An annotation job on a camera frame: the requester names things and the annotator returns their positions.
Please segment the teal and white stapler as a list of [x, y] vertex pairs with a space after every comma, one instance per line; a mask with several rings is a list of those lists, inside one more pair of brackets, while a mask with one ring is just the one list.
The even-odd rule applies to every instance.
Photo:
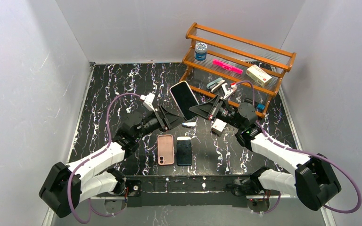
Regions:
[[224, 83], [225, 80], [223, 78], [218, 78], [208, 83], [206, 89], [214, 93]]

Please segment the pink phone case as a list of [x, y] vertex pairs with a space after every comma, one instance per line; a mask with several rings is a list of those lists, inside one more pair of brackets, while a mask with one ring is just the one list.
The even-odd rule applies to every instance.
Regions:
[[157, 154], [158, 154], [158, 164], [161, 166], [164, 165], [173, 165], [175, 162], [174, 159], [174, 143], [173, 136], [170, 134], [159, 135], [157, 138]]

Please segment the pink highlighter pen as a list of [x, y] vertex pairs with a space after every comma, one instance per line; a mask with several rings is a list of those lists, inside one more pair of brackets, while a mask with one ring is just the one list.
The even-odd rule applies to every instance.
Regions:
[[237, 73], [237, 74], [239, 74], [239, 75], [242, 75], [243, 72], [244, 72], [244, 71], [243, 71], [242, 69], [240, 69], [240, 68], [237, 68], [237, 67], [232, 66], [232, 65], [230, 65], [230, 64], [224, 63], [224, 62], [222, 62], [222, 61], [220, 61], [220, 60], [217, 60], [217, 59], [214, 59], [214, 60], [213, 60], [213, 65], [219, 66], [219, 67], [221, 67], [221, 68], [223, 68], [223, 69], [225, 69], [225, 70], [231, 71], [231, 72], [233, 72], [233, 73]]

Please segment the orange wooden shelf rack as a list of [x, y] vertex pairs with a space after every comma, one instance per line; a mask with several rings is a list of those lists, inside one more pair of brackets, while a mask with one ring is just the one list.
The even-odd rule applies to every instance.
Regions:
[[[257, 112], [265, 117], [270, 101], [277, 96], [283, 77], [293, 68], [297, 53], [275, 48], [237, 35], [193, 23], [187, 30], [190, 47], [182, 59], [187, 69], [181, 81], [186, 81], [194, 70], [204, 71], [227, 81], [249, 80], [258, 101], [264, 109]], [[268, 75], [270, 81], [259, 85], [246, 70], [257, 65]]]

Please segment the white rectangular box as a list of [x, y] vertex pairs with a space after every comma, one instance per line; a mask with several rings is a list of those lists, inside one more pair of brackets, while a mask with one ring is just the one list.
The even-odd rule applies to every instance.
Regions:
[[220, 136], [223, 133], [226, 126], [227, 126], [226, 122], [220, 119], [215, 119], [211, 126], [211, 131], [216, 135]]

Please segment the bare black phone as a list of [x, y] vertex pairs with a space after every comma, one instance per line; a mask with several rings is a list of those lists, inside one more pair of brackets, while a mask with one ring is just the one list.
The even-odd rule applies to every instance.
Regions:
[[191, 137], [177, 137], [176, 140], [176, 163], [178, 166], [192, 165], [192, 142]]

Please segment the blue lidded jar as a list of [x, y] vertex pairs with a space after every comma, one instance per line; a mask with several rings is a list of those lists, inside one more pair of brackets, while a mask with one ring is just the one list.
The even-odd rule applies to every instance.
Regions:
[[208, 45], [203, 42], [198, 42], [195, 44], [195, 59], [198, 61], [203, 61], [206, 59]]

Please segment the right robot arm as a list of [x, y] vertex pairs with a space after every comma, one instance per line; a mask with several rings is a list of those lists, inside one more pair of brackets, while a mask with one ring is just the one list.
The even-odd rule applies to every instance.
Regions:
[[270, 140], [257, 126], [258, 117], [251, 103], [243, 102], [237, 109], [232, 109], [226, 100], [216, 96], [189, 110], [204, 119], [219, 119], [237, 128], [235, 137], [242, 147], [267, 157], [284, 169], [284, 172], [278, 172], [261, 167], [248, 179], [227, 184], [236, 196], [276, 190], [297, 197], [311, 210], [318, 210], [342, 190], [325, 156], [296, 153], [290, 151], [288, 146]]

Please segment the white red carton box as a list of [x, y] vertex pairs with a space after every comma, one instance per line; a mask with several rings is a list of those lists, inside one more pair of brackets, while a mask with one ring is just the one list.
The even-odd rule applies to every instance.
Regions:
[[261, 87], [266, 86], [272, 77], [257, 65], [252, 65], [246, 70], [246, 75], [253, 79]]

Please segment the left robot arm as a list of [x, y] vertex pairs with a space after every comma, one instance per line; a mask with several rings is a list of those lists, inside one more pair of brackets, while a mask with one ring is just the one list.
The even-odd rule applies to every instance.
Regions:
[[183, 122], [184, 117], [162, 106], [147, 116], [139, 112], [128, 114], [111, 137], [110, 144], [78, 161], [53, 165], [39, 191], [39, 197], [58, 217], [63, 218], [71, 214], [79, 203], [93, 196], [121, 193], [125, 187], [125, 176], [109, 167], [131, 156], [144, 136], [155, 130], [171, 130]]

